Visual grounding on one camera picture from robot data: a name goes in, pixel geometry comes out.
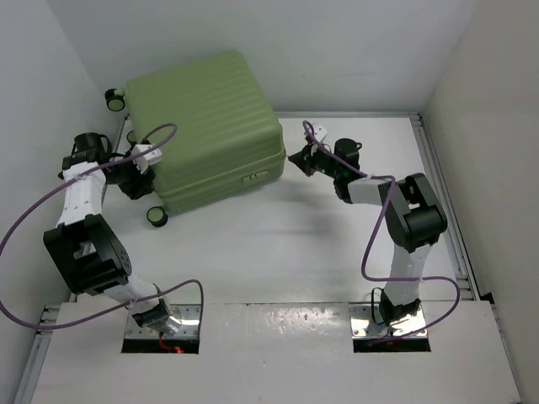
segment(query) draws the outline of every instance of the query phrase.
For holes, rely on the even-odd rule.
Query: white tabletop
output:
[[[448,301],[425,302],[427,321]],[[62,305],[59,322],[106,299]],[[120,353],[127,311],[53,333],[33,404],[520,402],[487,301],[430,330],[431,352],[353,353],[348,305],[208,305],[198,355]]]
[[[363,143],[360,165],[367,173],[397,178],[424,172],[407,118],[323,118],[332,146],[341,137]],[[302,119],[280,120],[289,154],[304,145]],[[124,135],[131,129],[126,125]],[[125,150],[120,144],[119,151]],[[283,176],[245,194],[182,215],[162,228],[146,220],[156,195],[130,201],[109,187],[104,217],[130,254],[133,269],[162,289],[199,279],[214,303],[364,301],[374,286],[360,274],[360,260],[379,207],[347,205],[334,193],[331,178],[307,178],[289,162]],[[455,277],[455,260],[442,237],[424,275]],[[387,276],[393,244],[384,226],[376,239],[368,272]],[[452,300],[444,282],[421,285],[423,300]],[[195,287],[171,295],[172,302],[195,303]]]

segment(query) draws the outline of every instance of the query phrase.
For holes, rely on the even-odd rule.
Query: robotic arm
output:
[[[313,128],[315,137],[322,143],[328,132],[321,125]],[[351,139],[339,139],[334,154],[359,170],[361,148],[360,143]],[[389,181],[373,180],[349,170],[318,150],[308,138],[307,145],[289,160],[308,177],[320,172],[333,178],[335,193],[348,204],[382,205],[387,197]],[[416,173],[397,181],[385,219],[395,244],[390,278],[421,279],[430,249],[447,228],[446,214],[424,174]],[[419,304],[419,280],[388,281],[382,290],[380,314],[388,326],[407,314],[414,314]]]
[[[127,156],[149,147],[149,143],[133,145]],[[115,157],[111,149],[104,135],[84,133],[75,137],[72,153],[64,157],[59,177],[69,181],[110,161]],[[132,273],[127,251],[102,216],[107,184],[117,184],[131,199],[139,199],[152,192],[155,173],[151,165],[160,160],[161,152],[157,149],[133,163],[98,170],[79,179],[67,188],[61,217],[56,228],[45,232],[43,242],[72,293],[134,302],[130,313],[139,327],[175,333],[181,321],[171,316],[165,299],[137,301],[155,295],[158,287]]]

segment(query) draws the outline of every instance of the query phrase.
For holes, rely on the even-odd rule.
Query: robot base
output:
[[[170,305],[172,316],[182,325],[174,335],[163,336],[163,342],[169,347],[179,347],[184,354],[199,352],[198,326],[200,305]],[[159,346],[159,334],[148,327],[139,327],[131,316],[125,326],[123,354],[167,354]]]
[[[378,305],[374,305],[374,318],[382,322]],[[350,305],[350,325],[352,326],[352,340],[355,353],[367,352],[430,352],[427,331],[398,340],[378,342],[377,339],[398,337],[407,332],[425,326],[424,314],[421,306],[415,315],[406,315],[400,320],[391,322],[389,327],[378,325],[372,319],[371,304]]]

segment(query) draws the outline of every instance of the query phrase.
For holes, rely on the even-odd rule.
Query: suitcase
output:
[[[137,141],[163,123],[178,125],[153,166],[153,187],[170,212],[224,199],[283,173],[282,127],[237,51],[132,79],[124,97]]]

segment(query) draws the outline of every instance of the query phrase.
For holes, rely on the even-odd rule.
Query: purple cable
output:
[[[146,154],[148,153],[151,153],[153,152],[154,150],[158,149],[159,147],[163,146],[165,143],[167,143],[168,141],[170,141],[175,135],[176,135],[176,132],[178,131],[178,126],[176,124],[163,124],[163,125],[160,125],[158,126],[157,128],[151,130],[145,137],[144,137],[144,140],[148,139],[150,136],[152,136],[153,134],[159,132],[161,129],[164,129],[164,128],[171,128],[172,131],[170,132],[170,134],[165,137],[162,141],[156,143],[154,146],[150,147],[148,150],[145,150],[145,151],[142,151],[140,153],[137,153],[137,154],[133,154],[129,157],[126,157],[126,158],[122,158],[121,160],[116,160],[116,161],[113,161],[113,162],[106,162],[105,164],[101,164],[97,167],[92,167],[90,168],[89,170],[85,171],[84,173],[82,173],[80,176],[78,176],[77,178],[73,178],[73,179],[70,179],[69,181],[66,181],[65,183],[63,183],[62,185],[54,188],[51,192],[49,192],[48,194],[46,194],[45,196],[43,196],[41,199],[39,199],[37,202],[35,202],[33,205],[31,205],[13,224],[12,226],[9,228],[8,232],[6,233],[6,235],[3,237],[2,241],[0,242],[0,257],[2,256],[2,253],[3,253],[3,250],[4,248],[6,247],[6,244],[8,243],[8,240],[9,238],[13,235],[13,233],[15,232],[15,230],[17,230],[17,228],[20,226],[20,224],[34,211],[36,210],[38,207],[40,207],[42,204],[44,204],[50,197],[52,197],[53,195],[55,194],[58,194],[60,191],[62,191],[63,189],[66,189],[67,187],[70,187],[72,184],[76,183],[79,179],[81,179],[82,177],[84,176],[87,176],[95,171],[98,171],[98,170],[103,170],[103,169],[106,169],[106,168],[111,168],[111,167],[114,167],[114,166],[118,166],[120,164],[125,164],[127,162],[132,162],[133,160],[139,158],[139,157],[142,157],[142,156],[145,156]],[[159,298],[159,297],[162,297],[162,296],[165,296],[165,295],[168,295],[169,293],[183,287],[183,286],[186,286],[187,284],[197,284],[199,289],[200,289],[200,322],[199,322],[199,329],[198,329],[198,336],[200,338],[200,326],[202,324],[202,314],[203,314],[203,311],[204,311],[204,290],[202,289],[202,284],[200,283],[199,280],[197,279],[189,279],[189,280],[186,280],[184,282],[182,282],[181,284],[176,284],[175,286],[173,286],[172,288],[170,289],[167,289],[167,290],[163,290],[159,293],[156,293],[155,295],[151,295],[151,296],[146,296],[142,299],[139,299],[138,301],[146,301],[146,300],[150,300],[150,299],[156,299],[156,298]],[[126,302],[126,303],[121,303],[119,305],[116,305],[116,306],[113,306],[113,307],[110,307],[109,309],[106,309],[106,310],[103,310],[103,311],[100,311],[98,313],[95,313],[91,316],[87,316],[87,317],[84,317],[84,318],[81,318],[80,320],[76,320],[74,322],[66,322],[64,324],[55,324],[55,325],[51,325],[51,326],[43,326],[43,325],[39,325],[39,324],[32,324],[31,322],[26,322],[24,320],[21,320],[20,318],[16,317],[13,313],[11,313],[8,308],[2,303],[2,300],[0,300],[0,312],[2,312],[9,320],[11,320],[12,322],[15,322],[16,324],[19,324],[20,326],[22,327],[26,327],[26,328],[31,328],[33,330],[37,330],[37,331],[53,331],[53,330],[60,330],[62,328],[69,328],[69,327],[74,327],[74,326],[77,326],[79,324],[83,324],[84,322],[89,322],[90,320],[93,320],[94,318],[98,318],[98,317],[101,317],[101,316],[104,316],[105,314],[109,314],[111,313],[112,311],[115,311],[115,310],[118,310],[122,307],[126,307],[128,305],[130,305],[131,303],[130,302]]]
[[[314,135],[315,131],[314,131],[314,128],[312,127],[311,122],[309,122],[308,120],[304,120],[303,121],[303,129],[305,130],[305,134],[309,137],[309,139],[315,145],[317,145],[319,150],[321,150],[322,152],[324,152],[325,154],[327,154],[328,156],[330,156],[331,158],[333,158],[337,162],[340,162],[343,166],[348,168],[353,173],[356,173],[356,174],[360,175],[361,177],[369,177],[368,174],[363,173],[360,169],[351,166],[350,164],[348,164],[342,158],[340,158],[338,156],[335,156],[331,151],[329,151],[326,148],[325,145],[323,145],[320,141],[318,141],[316,136]],[[404,338],[404,337],[408,337],[410,335],[414,335],[414,334],[416,334],[418,332],[422,332],[424,330],[427,330],[427,329],[435,326],[439,322],[443,322],[447,317],[449,317],[453,313],[453,311],[456,310],[456,307],[458,306],[458,303],[459,303],[459,301],[461,299],[461,291],[460,291],[460,289],[458,287],[458,283],[455,282],[455,280],[453,280],[451,278],[447,278],[446,276],[425,276],[423,278],[399,278],[399,277],[375,278],[373,276],[370,276],[366,272],[367,260],[369,259],[369,254],[371,253],[372,245],[374,244],[374,241],[376,239],[376,235],[378,234],[378,231],[380,230],[380,227],[382,226],[382,222],[383,222],[384,217],[386,215],[387,208],[389,206],[389,202],[391,201],[393,193],[395,192],[395,187],[397,185],[397,180],[392,175],[373,175],[373,176],[371,176],[371,178],[372,179],[382,180],[382,181],[384,181],[384,180],[385,181],[391,181],[391,184],[389,185],[389,190],[387,191],[387,197],[384,200],[384,203],[382,204],[382,210],[380,211],[380,215],[378,216],[378,219],[376,220],[376,224],[374,225],[374,229],[372,230],[371,237],[369,238],[367,246],[365,247],[365,252],[363,254],[363,258],[361,259],[361,276],[363,276],[363,278],[365,278],[366,280],[369,280],[371,282],[415,282],[417,280],[425,280],[425,281],[427,281],[427,280],[444,280],[446,282],[451,283],[453,286],[455,286],[455,290],[456,290],[456,298],[455,298],[455,302],[453,303],[453,306],[451,306],[451,308],[446,313],[444,313],[442,316],[440,316],[436,320],[430,322],[425,327],[420,328],[420,329],[415,330],[415,331],[412,331],[412,332],[407,332],[407,333],[405,333],[403,335],[399,335],[397,337],[378,338],[378,339],[374,340],[375,342],[387,342],[387,341],[394,341],[394,340],[398,340],[398,339],[401,339],[401,338]]]

